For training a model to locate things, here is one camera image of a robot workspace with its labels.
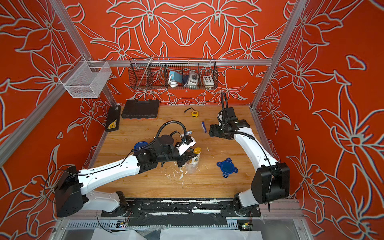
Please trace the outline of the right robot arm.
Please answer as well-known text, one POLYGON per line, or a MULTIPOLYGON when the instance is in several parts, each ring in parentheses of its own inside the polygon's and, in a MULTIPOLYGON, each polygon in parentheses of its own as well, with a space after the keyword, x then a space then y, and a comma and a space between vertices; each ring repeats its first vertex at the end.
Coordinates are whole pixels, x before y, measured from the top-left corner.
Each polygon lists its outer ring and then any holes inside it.
POLYGON ((255 175, 248 190, 235 194, 234 211, 246 215, 260 204, 285 199, 290 191, 290 168, 279 163, 256 139, 245 120, 233 120, 210 125, 210 137, 235 140, 251 161, 255 175))

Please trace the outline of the clear plastic container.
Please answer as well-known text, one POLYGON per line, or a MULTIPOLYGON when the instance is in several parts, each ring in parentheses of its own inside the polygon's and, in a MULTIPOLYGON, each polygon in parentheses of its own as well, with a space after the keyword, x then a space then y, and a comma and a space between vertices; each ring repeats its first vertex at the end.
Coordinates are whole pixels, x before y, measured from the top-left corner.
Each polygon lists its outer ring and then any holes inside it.
POLYGON ((188 174, 193 174, 198 170, 198 165, 199 165, 199 159, 198 158, 193 158, 189 160, 188 162, 185 163, 187 173, 188 174))

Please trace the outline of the white bottle yellow cap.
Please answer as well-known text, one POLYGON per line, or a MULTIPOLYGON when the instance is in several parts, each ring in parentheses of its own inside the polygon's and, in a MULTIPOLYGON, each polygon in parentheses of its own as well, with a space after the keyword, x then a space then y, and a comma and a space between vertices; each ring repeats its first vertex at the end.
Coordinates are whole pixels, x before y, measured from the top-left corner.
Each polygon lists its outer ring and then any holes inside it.
POLYGON ((202 152, 202 149, 201 149, 201 148, 195 148, 195 149, 194 149, 194 154, 196 154, 196 156, 195 156, 194 158, 191 159, 191 164, 192 164, 193 166, 197 166, 197 165, 198 165, 199 160, 200 160, 201 152, 202 152))

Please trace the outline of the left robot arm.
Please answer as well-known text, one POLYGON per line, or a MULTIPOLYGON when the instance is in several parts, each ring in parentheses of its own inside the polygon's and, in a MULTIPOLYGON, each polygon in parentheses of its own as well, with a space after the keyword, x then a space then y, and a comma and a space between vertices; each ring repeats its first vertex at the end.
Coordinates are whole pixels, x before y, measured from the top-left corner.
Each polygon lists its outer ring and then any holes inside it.
POLYGON ((122 216, 128 209, 124 193, 98 192, 97 188, 153 170, 159 163, 176 162, 181 168, 197 156, 192 149, 195 144, 191 136, 184 136, 180 143, 175 143, 172 136, 162 135, 134 149, 122 160, 91 169, 68 167, 54 188, 57 217, 65 218, 81 210, 122 216))

